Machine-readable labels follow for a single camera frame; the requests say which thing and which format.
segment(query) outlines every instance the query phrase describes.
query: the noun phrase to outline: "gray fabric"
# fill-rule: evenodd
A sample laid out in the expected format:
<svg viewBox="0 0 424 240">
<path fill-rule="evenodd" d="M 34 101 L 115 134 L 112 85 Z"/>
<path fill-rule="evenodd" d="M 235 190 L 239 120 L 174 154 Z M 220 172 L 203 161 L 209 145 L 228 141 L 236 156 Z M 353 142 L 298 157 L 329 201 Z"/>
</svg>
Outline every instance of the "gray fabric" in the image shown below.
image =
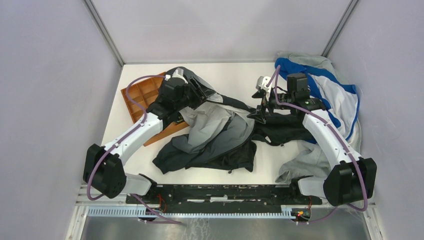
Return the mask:
<svg viewBox="0 0 424 240">
<path fill-rule="evenodd" d="M 213 138 L 211 144 L 203 150 L 201 155 L 190 161 L 190 164 L 205 163 L 210 159 L 218 157 L 218 155 L 222 153 L 230 151 L 246 141 L 252 131 L 253 125 L 250 128 L 242 117 L 238 114 L 235 115 L 232 121 L 227 125 L 227 128 L 221 131 L 216 138 Z"/>
<path fill-rule="evenodd" d="M 177 149 L 189 154 L 198 153 L 218 135 L 219 142 L 216 142 L 216 149 L 228 147 L 230 150 L 242 144 L 255 125 L 253 119 L 247 118 L 248 111 L 212 102 L 205 102 L 195 110 L 186 107 L 180 113 L 191 129 L 188 138 L 177 136 L 172 139 L 172 143 Z M 234 133 L 222 132 L 228 122 L 231 126 L 228 129 L 237 131 L 241 135 L 233 137 Z"/>
<path fill-rule="evenodd" d="M 290 184 L 292 179 L 302 176 L 325 178 L 330 174 L 330 164 L 320 146 L 301 141 L 307 150 L 295 159 L 284 163 L 275 180 L 277 183 Z"/>
<path fill-rule="evenodd" d="M 332 73 L 341 84 L 349 84 L 347 79 L 334 69 L 332 62 L 326 57 L 312 56 L 302 52 L 291 51 L 281 51 L 278 53 L 278 57 L 287 58 L 300 65 L 326 69 Z M 356 121 L 354 127 L 358 129 L 358 136 L 355 139 L 351 137 L 348 143 L 360 153 L 362 133 L 359 120 Z M 275 180 L 276 183 L 289 184 L 293 178 L 308 175 L 325 178 L 330 173 L 330 164 L 321 147 L 306 141 L 301 141 L 301 144 L 307 147 L 308 150 L 301 152 L 293 160 L 286 162 L 280 167 L 278 177 Z"/>
<path fill-rule="evenodd" d="M 330 59 L 323 56 L 312 56 L 302 52 L 281 51 L 278 53 L 279 58 L 286 58 L 300 65 L 308 65 L 319 69 L 326 69 L 332 73 L 337 81 L 341 84 L 349 84 L 349 81 L 333 67 Z"/>
</svg>

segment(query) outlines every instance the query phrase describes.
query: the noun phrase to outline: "white wall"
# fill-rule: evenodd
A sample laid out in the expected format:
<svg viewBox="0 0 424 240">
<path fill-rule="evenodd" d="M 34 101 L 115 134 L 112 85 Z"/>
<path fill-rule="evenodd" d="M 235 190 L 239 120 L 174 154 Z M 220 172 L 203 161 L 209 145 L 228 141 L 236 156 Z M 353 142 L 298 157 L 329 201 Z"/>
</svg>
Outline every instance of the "white wall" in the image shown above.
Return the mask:
<svg viewBox="0 0 424 240">
<path fill-rule="evenodd" d="M 126 63 L 321 54 L 349 0 L 93 0 Z"/>
<path fill-rule="evenodd" d="M 329 55 L 359 88 L 362 154 L 391 240 L 423 239 L 424 2 L 361 1 Z"/>
<path fill-rule="evenodd" d="M 64 239 L 119 73 L 83 1 L 1 1 L 0 239 Z"/>
</svg>

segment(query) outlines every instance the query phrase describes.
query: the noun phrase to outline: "brown wooden tray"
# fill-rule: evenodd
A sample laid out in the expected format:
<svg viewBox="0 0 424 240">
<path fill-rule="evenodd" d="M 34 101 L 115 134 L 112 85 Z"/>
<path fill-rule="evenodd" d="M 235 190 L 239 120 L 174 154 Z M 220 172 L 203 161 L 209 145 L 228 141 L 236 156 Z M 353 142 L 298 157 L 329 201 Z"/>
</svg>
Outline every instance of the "brown wooden tray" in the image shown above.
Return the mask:
<svg viewBox="0 0 424 240">
<path fill-rule="evenodd" d="M 158 97 L 158 89 L 162 84 L 162 77 L 151 77 L 148 79 L 145 79 L 141 82 L 138 82 L 136 84 L 133 84 L 129 88 L 129 96 L 134 99 L 137 103 L 142 105 L 147 109 L 147 107 L 153 103 L 156 98 Z M 126 88 L 121 89 L 120 92 L 122 93 L 123 99 L 125 100 L 126 107 L 128 108 L 129 115 L 131 116 L 132 122 L 136 123 L 142 116 L 143 111 L 136 106 L 134 103 L 132 103 L 125 94 Z M 171 134 L 174 134 L 181 129 L 184 129 L 188 127 L 189 125 L 187 122 L 182 121 L 179 123 L 171 123 L 167 128 L 165 128 L 162 132 L 156 134 L 152 138 L 150 138 L 147 142 L 145 142 L 144 146 L 148 146 L 154 142 L 157 142 Z"/>
</svg>

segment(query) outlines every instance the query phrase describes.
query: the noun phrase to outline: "clothing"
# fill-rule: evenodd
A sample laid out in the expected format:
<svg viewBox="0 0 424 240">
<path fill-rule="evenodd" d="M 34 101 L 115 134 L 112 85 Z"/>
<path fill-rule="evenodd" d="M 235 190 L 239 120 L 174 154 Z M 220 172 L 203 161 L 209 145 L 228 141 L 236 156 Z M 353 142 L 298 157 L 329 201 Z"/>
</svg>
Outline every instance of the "clothing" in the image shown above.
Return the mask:
<svg viewBox="0 0 424 240">
<path fill-rule="evenodd" d="M 205 80 L 185 67 L 186 79 L 195 79 L 213 89 Z M 292 115 L 267 116 L 267 124 L 255 123 L 247 115 L 255 110 L 245 103 L 219 93 L 196 109 L 180 111 L 191 126 L 188 134 L 173 137 L 157 154 L 153 163 L 163 174 L 182 168 L 213 168 L 253 171 L 256 144 L 252 140 L 279 146 L 291 140 L 311 140 L 302 120 Z"/>
<path fill-rule="evenodd" d="M 281 67 L 279 74 L 285 79 L 288 74 L 305 73 L 308 77 L 310 95 L 324 103 L 337 130 L 359 152 L 361 145 L 361 127 L 358 121 L 360 99 L 355 85 L 341 84 L 335 77 L 336 71 L 331 61 L 325 57 L 290 52 L 284 52 L 281 55 L 290 59 L 280 57 L 276 60 L 275 66 Z M 276 182 L 288 184 L 292 178 L 301 177 L 301 174 L 326 177 L 327 175 L 322 176 L 322 174 L 330 172 L 330 165 L 321 148 L 307 142 L 302 144 L 308 150 L 301 152 L 294 160 L 283 164 Z"/>
</svg>

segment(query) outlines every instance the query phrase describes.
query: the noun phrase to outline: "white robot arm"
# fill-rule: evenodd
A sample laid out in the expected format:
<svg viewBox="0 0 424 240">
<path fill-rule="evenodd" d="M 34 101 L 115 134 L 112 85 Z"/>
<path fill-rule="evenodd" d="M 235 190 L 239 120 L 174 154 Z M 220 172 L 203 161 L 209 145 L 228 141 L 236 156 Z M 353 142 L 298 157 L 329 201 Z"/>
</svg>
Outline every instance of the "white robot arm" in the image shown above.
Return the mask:
<svg viewBox="0 0 424 240">
<path fill-rule="evenodd" d="M 210 88 L 199 84 L 203 80 L 196 79 L 197 76 L 187 69 L 184 73 L 180 68 L 171 69 L 167 74 L 172 74 L 172 77 L 163 81 L 158 98 L 147 109 L 145 122 L 139 120 L 104 147 L 93 144 L 87 151 L 83 179 L 88 183 L 92 177 L 91 185 L 109 198 L 114 198 L 120 193 L 146 195 L 153 181 L 142 174 L 125 173 L 123 166 L 127 160 L 147 140 L 175 121 L 179 110 L 185 107 L 195 109 L 215 93 Z M 261 105 L 258 105 L 256 111 L 248 117 L 265 123 L 266 109 L 270 113 L 274 109 L 290 109 L 292 115 L 303 119 L 304 127 L 320 145 L 332 169 L 327 178 L 305 176 L 294 179 L 290 184 L 292 189 L 299 195 L 325 198 L 333 206 L 339 206 L 363 199 L 358 178 L 361 174 L 365 182 L 367 198 L 370 198 L 373 194 L 377 171 L 375 162 L 372 158 L 362 158 L 338 131 L 330 130 L 328 125 L 331 125 L 333 129 L 336 128 L 332 125 L 322 102 L 317 98 L 310 98 L 306 76 L 302 73 L 289 75 L 287 77 L 288 92 L 279 93 L 277 97 L 276 92 L 272 92 L 270 80 L 269 77 L 259 78 L 256 86 L 258 92 L 252 97 L 262 98 Z M 276 102 L 277 99 L 287 104 L 282 105 Z M 312 114 L 304 114 L 299 111 L 299 108 Z M 358 163 L 359 172 L 353 166 L 352 159 Z M 104 162 L 96 169 L 95 166 L 100 160 Z"/>
<path fill-rule="evenodd" d="M 315 138 L 331 167 L 328 177 L 293 179 L 290 186 L 295 193 L 327 199 L 333 206 L 363 200 L 365 194 L 368 199 L 371 198 L 376 163 L 372 158 L 364 159 L 356 152 L 337 131 L 323 103 L 318 98 L 310 98 L 307 76 L 303 73 L 288 75 L 287 93 L 272 91 L 271 81 L 271 78 L 263 76 L 258 79 L 258 91 L 252 97 L 262 98 L 261 105 L 248 117 L 265 123 L 267 109 L 270 113 L 274 109 L 289 109 L 292 115 L 303 118 L 303 126 Z"/>
</svg>

